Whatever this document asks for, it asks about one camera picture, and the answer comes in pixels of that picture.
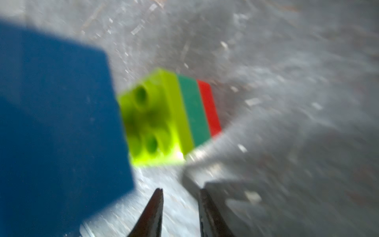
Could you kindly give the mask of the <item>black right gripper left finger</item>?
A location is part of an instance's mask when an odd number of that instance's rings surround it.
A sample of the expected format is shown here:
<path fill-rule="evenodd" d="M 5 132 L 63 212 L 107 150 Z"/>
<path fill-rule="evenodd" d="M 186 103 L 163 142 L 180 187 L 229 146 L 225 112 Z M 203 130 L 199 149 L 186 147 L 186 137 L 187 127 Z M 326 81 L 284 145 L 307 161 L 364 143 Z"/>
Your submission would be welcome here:
<path fill-rule="evenodd" d="M 128 237 L 161 237 L 163 189 L 157 188 Z"/>

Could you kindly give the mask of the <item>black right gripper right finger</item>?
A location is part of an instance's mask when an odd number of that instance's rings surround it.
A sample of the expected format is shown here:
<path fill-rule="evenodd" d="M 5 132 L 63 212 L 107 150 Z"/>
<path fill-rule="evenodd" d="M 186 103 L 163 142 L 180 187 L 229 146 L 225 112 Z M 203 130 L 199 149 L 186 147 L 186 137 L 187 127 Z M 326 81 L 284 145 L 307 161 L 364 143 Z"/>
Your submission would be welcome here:
<path fill-rule="evenodd" d="M 199 192 L 198 209 L 201 237 L 234 236 L 206 189 Z"/>

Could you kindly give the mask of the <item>lime green lego brick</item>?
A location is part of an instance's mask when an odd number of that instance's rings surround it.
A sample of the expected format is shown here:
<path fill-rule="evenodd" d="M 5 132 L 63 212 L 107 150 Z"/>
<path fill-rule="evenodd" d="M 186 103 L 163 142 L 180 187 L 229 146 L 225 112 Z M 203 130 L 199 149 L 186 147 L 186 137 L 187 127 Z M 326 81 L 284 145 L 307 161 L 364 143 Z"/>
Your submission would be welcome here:
<path fill-rule="evenodd" d="M 117 101 L 134 167 L 185 162 L 194 141 L 175 73 L 155 69 Z"/>

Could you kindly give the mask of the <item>red lego brick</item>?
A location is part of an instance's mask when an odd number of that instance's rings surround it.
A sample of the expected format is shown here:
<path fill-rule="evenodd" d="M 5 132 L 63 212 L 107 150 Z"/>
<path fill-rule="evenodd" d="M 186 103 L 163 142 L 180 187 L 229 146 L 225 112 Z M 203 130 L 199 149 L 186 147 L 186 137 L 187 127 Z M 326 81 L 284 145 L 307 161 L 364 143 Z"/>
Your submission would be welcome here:
<path fill-rule="evenodd" d="M 197 83 L 199 86 L 201 99 L 204 105 L 210 134 L 211 137 L 215 137 L 222 131 L 222 127 L 217 113 L 212 88 L 210 84 L 204 81 L 197 80 Z"/>

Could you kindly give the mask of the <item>blue lego brick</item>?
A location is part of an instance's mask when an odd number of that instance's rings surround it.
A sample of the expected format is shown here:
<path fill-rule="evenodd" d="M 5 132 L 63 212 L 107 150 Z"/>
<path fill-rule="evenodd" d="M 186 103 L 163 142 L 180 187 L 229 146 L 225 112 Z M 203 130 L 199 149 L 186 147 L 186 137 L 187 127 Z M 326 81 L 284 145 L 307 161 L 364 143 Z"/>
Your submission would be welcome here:
<path fill-rule="evenodd" d="M 133 189 L 106 53 L 1 21 L 1 236 L 61 236 Z"/>

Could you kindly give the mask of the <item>dark green lego brick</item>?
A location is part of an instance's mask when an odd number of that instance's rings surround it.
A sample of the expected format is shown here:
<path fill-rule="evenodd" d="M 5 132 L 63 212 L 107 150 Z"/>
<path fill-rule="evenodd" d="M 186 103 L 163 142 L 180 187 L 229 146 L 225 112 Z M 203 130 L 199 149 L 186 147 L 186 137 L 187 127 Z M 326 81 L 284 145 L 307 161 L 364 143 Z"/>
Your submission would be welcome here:
<path fill-rule="evenodd" d="M 194 145 L 198 147 L 211 138 L 198 83 L 183 75 L 178 75 L 178 80 Z"/>

